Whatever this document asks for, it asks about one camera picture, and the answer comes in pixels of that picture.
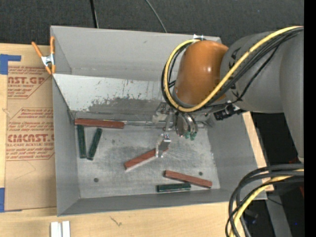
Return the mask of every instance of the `black cable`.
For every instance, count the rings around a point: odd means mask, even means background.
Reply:
[[[161,24],[161,26],[162,26],[164,32],[165,32],[165,33],[168,33],[166,27],[164,26],[162,20],[161,20],[160,17],[158,16],[158,14],[157,14],[157,12],[155,11],[154,7],[151,5],[151,3],[150,3],[148,0],[145,0],[145,1],[146,1],[146,3],[149,5],[150,9],[152,9],[152,11],[153,11],[153,13],[155,14],[156,18],[159,20],[159,22],[160,22],[160,24]]]
[[[233,203],[234,203],[234,200],[235,200],[237,194],[240,193],[241,189],[242,189],[245,185],[247,185],[248,183],[251,183],[252,181],[259,180],[259,179],[262,179],[262,178],[267,178],[267,177],[277,177],[277,176],[304,176],[304,173],[303,173],[303,172],[294,172],[294,173],[293,173],[293,172],[287,173],[287,171],[286,171],[286,172],[281,171],[281,172],[282,172],[282,173],[279,173],[279,174],[271,174],[271,175],[269,175],[269,174],[262,174],[262,175],[259,175],[259,176],[252,177],[253,180],[249,180],[249,182],[247,181],[245,184],[243,184],[243,185],[241,185],[240,187],[238,187],[238,188],[234,191],[234,193],[233,193],[233,195],[231,196],[231,199],[230,199],[230,201],[229,201],[229,215],[232,214]],[[235,224],[234,224],[234,220],[233,220],[232,218],[230,219],[230,223],[231,223],[232,229],[233,229],[234,231],[237,231],[237,229],[236,229],[236,227],[235,227]]]
[[[281,181],[273,181],[273,182],[270,182],[270,183],[262,184],[262,185],[256,187],[255,189],[253,189],[250,193],[247,194],[247,196],[246,196],[242,201],[239,201],[239,203],[238,203],[238,201],[237,201],[237,206],[236,206],[236,208],[229,214],[229,218],[228,218],[228,220],[227,220],[227,222],[226,222],[226,225],[225,225],[225,233],[226,233],[226,236],[229,237],[228,224],[231,223],[231,221],[233,221],[233,225],[231,224],[232,230],[233,230],[233,232],[234,232],[234,234],[235,234],[236,237],[240,237],[240,235],[239,235],[239,233],[238,233],[238,231],[237,231],[237,229],[236,229],[236,226],[235,226],[235,223],[234,223],[234,220],[233,220],[233,216],[234,216],[234,214],[243,206],[243,204],[246,202],[246,200],[249,199],[249,197],[250,197],[251,195],[253,195],[254,192],[256,192],[256,190],[258,190],[258,189],[261,188],[261,187],[268,186],[268,185],[273,185],[273,184],[277,184],[277,183],[278,183],[278,184],[279,184],[279,183],[295,183],[295,182],[302,182],[302,181],[304,181],[303,178],[296,178],[296,179],[290,179],[290,178],[288,178],[288,179],[284,179],[284,180],[281,180]]]
[[[91,12],[92,12],[92,17],[93,17],[94,28],[99,28],[97,13],[95,12],[93,0],[90,0],[90,7],[91,7]]]
[[[286,171],[282,171],[279,168],[281,166],[284,166],[286,169]],[[254,171],[251,171],[250,173],[248,173],[239,183],[239,185],[237,186],[237,188],[234,190],[230,201],[229,201],[229,215],[232,212],[233,209],[233,203],[234,200],[237,196],[237,194],[241,191],[241,189],[246,186],[247,184],[262,179],[262,178],[270,178],[270,177],[276,177],[276,176],[304,176],[303,172],[298,172],[298,171],[288,171],[289,169],[298,169],[301,168],[300,166],[302,166],[302,164],[282,164],[282,165],[273,165],[273,166],[268,166],[268,167],[263,167],[260,169],[256,169]],[[273,173],[267,173],[267,174],[259,174],[263,171],[269,171],[269,170],[279,170],[277,172],[273,172]]]
[[[293,180],[293,178],[290,177],[290,178],[287,178],[287,179],[285,179],[285,180],[291,181],[291,180]],[[302,181],[304,182],[304,179],[299,178],[299,179],[296,180],[296,182],[300,182],[300,181],[301,181],[301,182],[302,182]],[[241,203],[242,203],[242,201],[240,201],[240,192],[239,192],[239,193],[237,193],[237,196],[236,196],[236,204],[237,204],[237,205],[240,205]],[[243,216],[241,216],[240,222],[241,222],[241,224],[242,224],[242,227],[243,227],[243,229],[244,229],[244,232],[245,232],[246,237],[251,237],[251,233],[249,232],[249,229],[248,229],[248,227],[247,227],[247,224],[246,224],[246,222],[245,222]]]

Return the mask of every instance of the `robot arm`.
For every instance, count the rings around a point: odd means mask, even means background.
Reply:
[[[171,81],[175,59],[183,50],[177,79]],[[211,124],[213,117],[284,112],[303,162],[303,61],[303,27],[247,36],[230,48],[203,38],[180,44],[161,79],[178,134],[192,137],[197,132],[191,129],[194,122]]]

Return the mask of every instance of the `green block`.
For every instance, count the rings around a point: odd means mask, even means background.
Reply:
[[[89,149],[89,153],[88,153],[88,156],[87,156],[88,160],[93,160],[95,152],[96,152],[98,144],[99,144],[99,141],[100,141],[100,138],[101,138],[101,135],[102,135],[102,129],[101,128],[97,128],[97,130],[94,133],[94,136],[93,136],[93,139],[92,139],[92,143],[91,143],[91,146],[90,146],[90,149]]]
[[[79,143],[79,157],[80,158],[87,158],[83,125],[80,125],[80,124],[77,125],[77,133],[78,133],[78,143]]]
[[[182,184],[162,184],[157,185],[157,192],[178,192],[178,191],[189,191],[191,184],[182,183]]]

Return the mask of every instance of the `black object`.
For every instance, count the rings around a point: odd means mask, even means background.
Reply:
[[[79,157],[87,158],[83,125],[77,125],[77,133],[78,133],[78,143],[79,143]]]
[[[102,129],[97,128],[97,130],[95,131],[95,134],[93,136],[90,150],[89,150],[89,153],[87,156],[88,160],[93,160],[95,152],[96,152],[98,144],[99,144],[99,141],[100,141],[100,138],[101,138],[101,134],[102,134]]]
[[[218,112],[215,112],[214,116],[215,116],[216,120],[223,120],[223,119],[229,118],[233,114],[240,114],[243,112],[244,112],[244,110],[242,110],[242,109],[238,109],[235,111],[233,105],[228,105],[225,109],[218,111]]]
[[[157,185],[157,192],[178,192],[178,191],[189,191],[191,188],[191,184],[183,183],[183,184],[162,184]]]
[[[259,216],[258,213],[254,212],[252,210],[249,210],[249,209],[246,209],[245,212],[243,213],[243,218],[244,218],[246,224],[248,224],[248,225],[255,224],[258,216]]]

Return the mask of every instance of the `cardboard box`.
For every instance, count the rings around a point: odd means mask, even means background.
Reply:
[[[192,36],[55,26],[51,35],[57,69],[53,102],[58,215],[228,201],[245,174],[265,165],[258,141],[254,146],[249,139],[255,131],[245,114],[200,129],[194,141],[171,132],[164,158],[125,172],[125,161],[155,147],[163,124],[151,122],[163,102],[161,72],[172,50]],[[88,161],[79,158],[74,118],[122,120],[126,125],[123,130],[103,129],[95,159]],[[95,128],[85,132],[89,147]],[[200,175],[213,187],[157,194],[155,185],[174,182],[163,178],[166,169]]]
[[[48,54],[47,46],[39,47]],[[31,45],[0,44],[0,54],[20,57],[8,62],[7,103],[1,109],[7,119],[1,125],[6,129],[4,209],[56,206],[52,77]]]

